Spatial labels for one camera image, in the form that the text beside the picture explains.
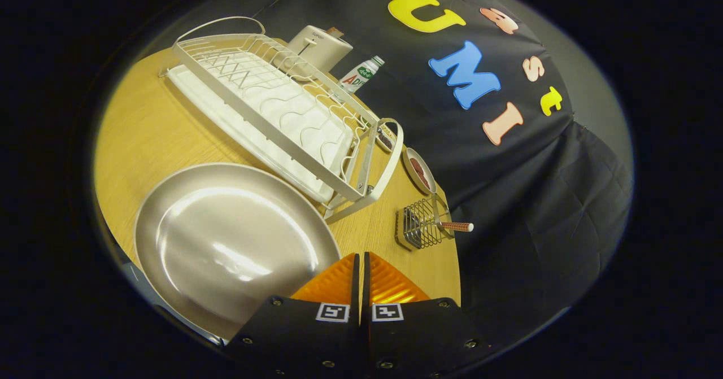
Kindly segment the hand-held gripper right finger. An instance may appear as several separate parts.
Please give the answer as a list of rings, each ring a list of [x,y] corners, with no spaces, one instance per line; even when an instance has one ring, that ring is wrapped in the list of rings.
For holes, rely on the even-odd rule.
[[[366,252],[363,350],[368,377],[460,377],[490,356],[491,343],[454,299],[428,297]]]

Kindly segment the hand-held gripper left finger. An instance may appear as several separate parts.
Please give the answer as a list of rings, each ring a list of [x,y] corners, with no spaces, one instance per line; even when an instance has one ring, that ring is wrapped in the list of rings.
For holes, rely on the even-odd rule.
[[[360,377],[357,254],[289,297],[272,295],[224,347],[245,377]]]

